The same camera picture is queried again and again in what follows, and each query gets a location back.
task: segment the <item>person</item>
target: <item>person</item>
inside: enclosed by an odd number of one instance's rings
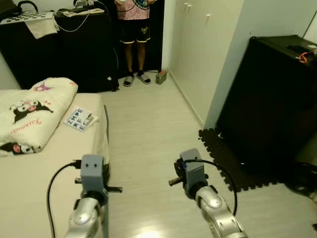
[[[124,52],[127,63],[127,75],[123,85],[130,87],[134,81],[132,69],[132,46],[136,41],[138,45],[139,70],[137,78],[143,83],[150,84],[150,78],[144,74],[145,43],[150,39],[150,7],[156,0],[114,0],[119,18],[120,41],[124,44]]]

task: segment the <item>book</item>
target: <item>book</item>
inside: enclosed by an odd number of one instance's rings
[[[64,120],[64,124],[79,131],[84,131],[98,119],[97,116],[84,108],[75,106],[72,113]]]

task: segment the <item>white floor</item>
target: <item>white floor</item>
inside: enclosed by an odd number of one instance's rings
[[[155,74],[149,73],[155,80]],[[101,93],[111,117],[110,185],[122,186],[111,194],[111,238],[211,237],[207,224],[175,178],[173,162],[179,153],[198,148],[200,126],[170,78],[161,86],[138,79],[130,88]],[[206,166],[212,183],[233,206],[233,194],[219,172]],[[238,194],[238,219],[251,238],[315,238],[316,206],[283,185]]]

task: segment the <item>sandal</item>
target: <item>sandal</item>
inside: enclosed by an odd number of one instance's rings
[[[132,76],[126,76],[124,82],[123,82],[123,86],[126,86],[126,87],[131,87],[132,84],[133,84],[133,81],[134,81],[134,77]]]
[[[144,84],[150,84],[151,80],[146,74],[142,74],[141,76],[137,75],[137,78],[142,81]]]

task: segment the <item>baseboard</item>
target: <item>baseboard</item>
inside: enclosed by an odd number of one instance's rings
[[[190,110],[192,111],[192,113],[194,114],[194,116],[196,117],[198,123],[201,125],[201,127],[204,127],[204,122],[201,119],[201,117],[198,115],[196,109],[194,108],[194,106],[191,104],[191,102],[189,101],[189,98],[187,97],[186,93],[184,92],[184,90],[179,86],[179,83],[175,77],[175,75],[173,74],[173,71],[170,69],[169,73],[171,75],[171,78],[173,79],[173,82],[175,83],[178,91],[181,93],[181,95],[183,96],[185,102],[187,103],[187,105],[189,106]]]

